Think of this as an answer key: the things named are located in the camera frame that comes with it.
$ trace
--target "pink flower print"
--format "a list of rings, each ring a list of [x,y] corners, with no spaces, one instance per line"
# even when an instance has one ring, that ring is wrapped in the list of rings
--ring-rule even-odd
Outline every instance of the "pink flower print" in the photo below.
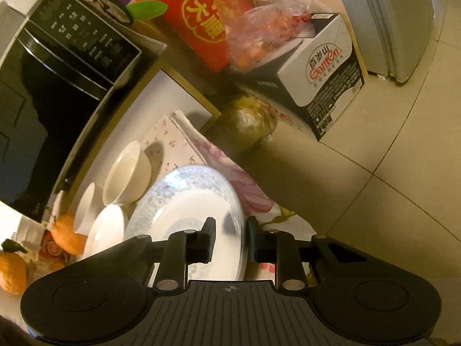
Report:
[[[256,182],[223,151],[208,141],[194,141],[209,166],[219,171],[230,182],[240,200],[245,216],[266,213],[274,205],[272,199],[261,190]]]
[[[275,265],[271,263],[261,263],[260,270],[268,270],[270,273],[275,273]]]

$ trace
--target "barcode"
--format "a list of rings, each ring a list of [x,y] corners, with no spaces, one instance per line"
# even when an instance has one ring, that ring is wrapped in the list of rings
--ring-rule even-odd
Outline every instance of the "barcode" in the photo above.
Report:
[[[362,87],[362,78],[359,78],[357,83],[352,87],[352,93],[355,95],[357,92],[359,92],[361,87]]]

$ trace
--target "white bowl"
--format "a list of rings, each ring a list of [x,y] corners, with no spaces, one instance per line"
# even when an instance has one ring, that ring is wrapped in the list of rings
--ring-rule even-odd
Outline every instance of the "white bowl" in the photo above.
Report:
[[[141,144],[131,142],[118,156],[102,190],[105,205],[127,204],[138,200],[146,191],[152,166]]]
[[[103,209],[102,188],[95,183],[90,183],[80,199],[75,213],[74,232],[88,235],[96,217]]]
[[[128,217],[120,206],[111,204],[98,215],[91,227],[82,259],[123,242]]]

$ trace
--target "green oval object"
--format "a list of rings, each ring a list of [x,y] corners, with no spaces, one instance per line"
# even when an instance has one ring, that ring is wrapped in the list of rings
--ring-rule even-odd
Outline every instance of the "green oval object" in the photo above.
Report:
[[[161,16],[167,11],[168,5],[155,0],[144,0],[126,5],[133,19],[144,20]]]

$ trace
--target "refrigerator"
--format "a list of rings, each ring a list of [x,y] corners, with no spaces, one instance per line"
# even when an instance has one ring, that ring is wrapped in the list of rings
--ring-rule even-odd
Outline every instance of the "refrigerator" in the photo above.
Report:
[[[343,0],[368,71],[404,83],[430,38],[432,0]]]

